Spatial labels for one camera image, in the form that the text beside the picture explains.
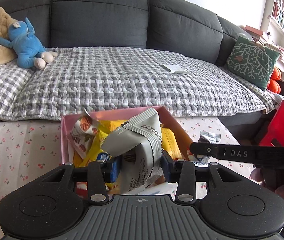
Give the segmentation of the person's right hand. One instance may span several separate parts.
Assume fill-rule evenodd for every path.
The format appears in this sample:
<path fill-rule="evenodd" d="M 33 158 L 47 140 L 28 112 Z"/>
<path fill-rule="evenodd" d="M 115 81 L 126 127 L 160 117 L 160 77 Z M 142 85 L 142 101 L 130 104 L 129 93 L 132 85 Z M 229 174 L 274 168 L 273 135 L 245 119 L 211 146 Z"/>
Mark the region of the person's right hand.
<path fill-rule="evenodd" d="M 262 170 L 260 168 L 253 169 L 250 176 L 254 181 L 274 191 L 276 194 L 278 194 L 280 197 L 284 199 L 284 184 L 283 185 L 278 184 L 278 185 L 271 186 L 269 182 L 266 183 Z"/>

